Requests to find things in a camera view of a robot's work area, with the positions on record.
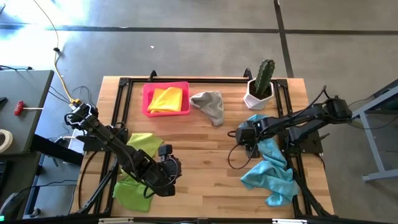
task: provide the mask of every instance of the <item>blue cloth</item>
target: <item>blue cloth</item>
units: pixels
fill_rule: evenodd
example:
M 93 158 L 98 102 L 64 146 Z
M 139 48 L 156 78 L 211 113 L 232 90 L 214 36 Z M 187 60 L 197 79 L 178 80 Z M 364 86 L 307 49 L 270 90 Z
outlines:
M 254 115 L 248 120 L 257 121 L 265 117 Z M 261 187 L 273 191 L 266 199 L 266 204 L 269 206 L 283 206 L 291 203 L 293 196 L 299 192 L 297 183 L 293 180 L 293 170 L 284 169 L 287 161 L 272 138 L 260 141 L 258 147 L 265 160 L 247 172 L 241 181 L 247 189 Z

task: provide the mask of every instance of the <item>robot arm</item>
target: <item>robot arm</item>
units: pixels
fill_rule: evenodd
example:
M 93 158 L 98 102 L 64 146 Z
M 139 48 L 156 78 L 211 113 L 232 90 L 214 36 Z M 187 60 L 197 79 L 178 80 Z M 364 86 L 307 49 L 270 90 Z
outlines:
M 295 143 L 305 139 L 310 133 L 327 124 L 351 122 L 352 112 L 345 100 L 329 98 L 323 103 L 315 103 L 308 108 L 281 118 L 268 117 L 259 121 L 246 121 L 243 128 L 235 131 L 236 142 L 254 147 L 257 139 L 272 138 L 288 129 L 289 141 Z
M 148 186 L 161 197 L 175 195 L 175 180 L 181 176 L 181 163 L 172 153 L 172 146 L 159 148 L 160 162 L 156 162 L 142 149 L 125 145 L 111 127 L 98 120 L 95 106 L 77 102 L 72 113 L 64 117 L 74 129 L 85 130 L 116 155 L 116 159 L 134 180 Z

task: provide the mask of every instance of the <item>pink bowl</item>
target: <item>pink bowl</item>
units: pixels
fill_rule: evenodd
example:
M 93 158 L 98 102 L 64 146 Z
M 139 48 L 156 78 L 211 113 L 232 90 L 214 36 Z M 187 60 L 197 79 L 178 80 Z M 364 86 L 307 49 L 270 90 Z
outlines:
M 168 87 L 177 87 L 182 89 L 182 105 L 181 111 L 179 112 L 164 112 L 164 113 L 149 113 L 148 106 L 152 102 L 154 97 L 154 91 L 156 88 L 166 90 Z M 189 83 L 188 82 L 171 82 L 171 83 L 147 83 L 142 89 L 142 113 L 148 118 L 156 116 L 175 116 L 175 115 L 187 115 L 190 111 L 189 105 Z

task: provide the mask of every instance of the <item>cactus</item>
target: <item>cactus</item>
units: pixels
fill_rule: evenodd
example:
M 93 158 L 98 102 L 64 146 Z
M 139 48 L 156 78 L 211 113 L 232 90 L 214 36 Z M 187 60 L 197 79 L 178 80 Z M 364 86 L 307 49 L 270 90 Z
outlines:
M 271 81 L 272 74 L 274 73 L 274 69 L 275 62 L 271 59 L 267 59 L 261 63 L 259 74 L 257 75 L 256 83 L 254 84 L 254 87 L 256 89 L 255 94 L 257 96 L 264 97 L 268 89 L 269 82 Z

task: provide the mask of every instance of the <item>white geometric planter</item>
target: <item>white geometric planter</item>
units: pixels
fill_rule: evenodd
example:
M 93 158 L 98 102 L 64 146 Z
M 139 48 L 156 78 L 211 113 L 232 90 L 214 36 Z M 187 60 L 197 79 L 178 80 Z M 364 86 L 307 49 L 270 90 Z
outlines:
M 256 81 L 255 79 L 248 81 L 248 88 L 246 90 L 246 94 L 243 97 L 243 101 L 250 110 L 261 110 L 265 107 L 268 101 L 272 97 L 274 97 L 274 86 L 272 83 L 270 83 L 269 85 L 271 86 L 271 95 L 265 99 L 259 100 L 249 92 L 250 83 L 255 81 Z

